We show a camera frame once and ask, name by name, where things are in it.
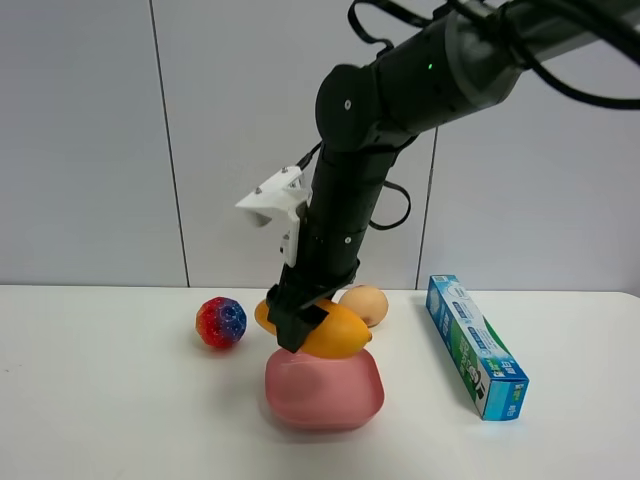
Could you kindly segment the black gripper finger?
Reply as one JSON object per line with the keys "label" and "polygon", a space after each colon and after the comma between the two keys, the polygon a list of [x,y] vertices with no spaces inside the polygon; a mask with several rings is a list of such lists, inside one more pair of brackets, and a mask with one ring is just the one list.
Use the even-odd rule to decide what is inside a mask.
{"label": "black gripper finger", "polygon": [[296,353],[327,316],[326,310],[312,305],[296,312],[284,311],[280,308],[271,309],[268,320],[276,327],[278,345],[291,353]]}

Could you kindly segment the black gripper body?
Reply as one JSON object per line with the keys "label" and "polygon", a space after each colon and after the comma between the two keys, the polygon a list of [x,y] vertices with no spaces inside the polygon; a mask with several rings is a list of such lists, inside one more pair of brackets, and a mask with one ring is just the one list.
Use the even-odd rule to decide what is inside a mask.
{"label": "black gripper body", "polygon": [[331,300],[338,290],[353,282],[359,266],[357,260],[345,274],[330,275],[284,265],[279,281],[266,294],[266,304],[296,313],[320,299]]}

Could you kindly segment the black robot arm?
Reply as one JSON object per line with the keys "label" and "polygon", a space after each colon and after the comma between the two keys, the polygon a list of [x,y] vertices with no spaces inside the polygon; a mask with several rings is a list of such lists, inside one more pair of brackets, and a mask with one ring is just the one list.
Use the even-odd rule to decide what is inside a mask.
{"label": "black robot arm", "polygon": [[368,65],[333,68],[316,97],[312,185],[279,190],[293,228],[266,303],[278,344],[291,352],[325,321],[319,301],[353,280],[388,172],[420,134],[501,103],[527,70],[581,103],[639,106],[577,90],[544,65],[598,39],[637,61],[635,1],[449,1],[429,18],[391,1],[380,8],[415,34],[400,45],[385,42]]}

